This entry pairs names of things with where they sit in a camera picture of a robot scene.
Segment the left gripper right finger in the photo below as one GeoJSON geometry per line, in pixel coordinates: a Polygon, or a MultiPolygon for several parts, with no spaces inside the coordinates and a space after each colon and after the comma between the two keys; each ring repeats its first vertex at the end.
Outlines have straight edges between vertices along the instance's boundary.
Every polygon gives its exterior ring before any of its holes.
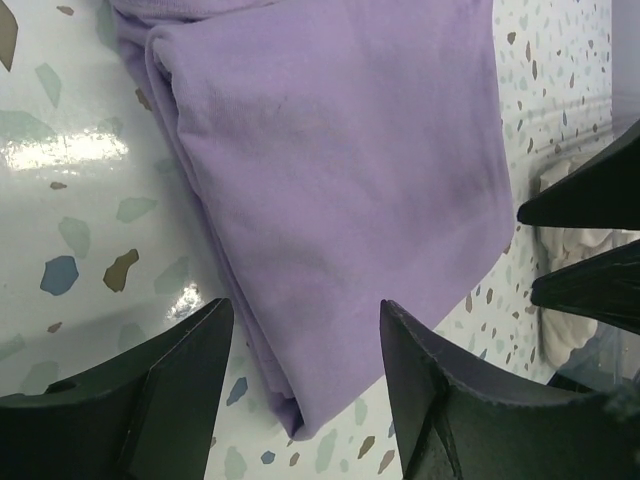
{"type": "Polygon", "coordinates": [[[406,479],[636,479],[639,387],[572,392],[498,368],[380,305],[406,479]]]}

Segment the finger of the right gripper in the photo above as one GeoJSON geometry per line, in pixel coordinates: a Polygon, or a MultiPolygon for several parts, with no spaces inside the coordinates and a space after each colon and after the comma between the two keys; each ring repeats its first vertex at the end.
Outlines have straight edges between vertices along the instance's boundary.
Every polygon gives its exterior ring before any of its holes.
{"type": "Polygon", "coordinates": [[[522,204],[520,223],[541,227],[639,229],[639,124],[577,170],[522,204]]]}
{"type": "Polygon", "coordinates": [[[626,330],[639,329],[639,242],[537,278],[531,302],[626,330]]]}

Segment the purple t-shirt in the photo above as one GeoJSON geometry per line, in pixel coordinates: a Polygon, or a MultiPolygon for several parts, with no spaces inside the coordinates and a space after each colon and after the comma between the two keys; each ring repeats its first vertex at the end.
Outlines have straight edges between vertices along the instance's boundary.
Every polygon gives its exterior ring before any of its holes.
{"type": "Polygon", "coordinates": [[[379,309],[436,326],[514,231],[489,1],[115,1],[288,435],[382,375],[379,309]]]}

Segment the clear plastic bin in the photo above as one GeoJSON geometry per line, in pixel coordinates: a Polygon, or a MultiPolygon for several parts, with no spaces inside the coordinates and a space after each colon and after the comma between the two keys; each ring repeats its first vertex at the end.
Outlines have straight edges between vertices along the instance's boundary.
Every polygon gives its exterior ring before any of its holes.
{"type": "MultiPolygon", "coordinates": [[[[634,123],[639,124],[638,116],[614,115],[612,125],[616,135],[615,140],[634,123]]],[[[602,150],[582,155],[579,163],[571,159],[557,162],[541,175],[540,192],[577,170],[602,150]]],[[[634,241],[639,242],[639,229],[637,231],[615,230],[619,232],[619,243],[616,247],[634,241]]],[[[623,383],[636,382],[639,372],[639,346],[637,344],[627,346],[623,339],[638,337],[639,329],[626,331],[595,321],[597,322],[595,336],[587,342],[585,347],[575,351],[565,366],[558,368],[561,376],[599,392],[614,390],[623,383]]]]}

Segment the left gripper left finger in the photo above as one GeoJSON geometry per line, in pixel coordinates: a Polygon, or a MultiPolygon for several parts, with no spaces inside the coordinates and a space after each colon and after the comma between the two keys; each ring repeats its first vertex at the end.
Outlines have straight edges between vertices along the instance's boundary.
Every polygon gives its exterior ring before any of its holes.
{"type": "Polygon", "coordinates": [[[203,478],[233,323],[215,299],[40,395],[3,397],[2,478],[203,478]]]}

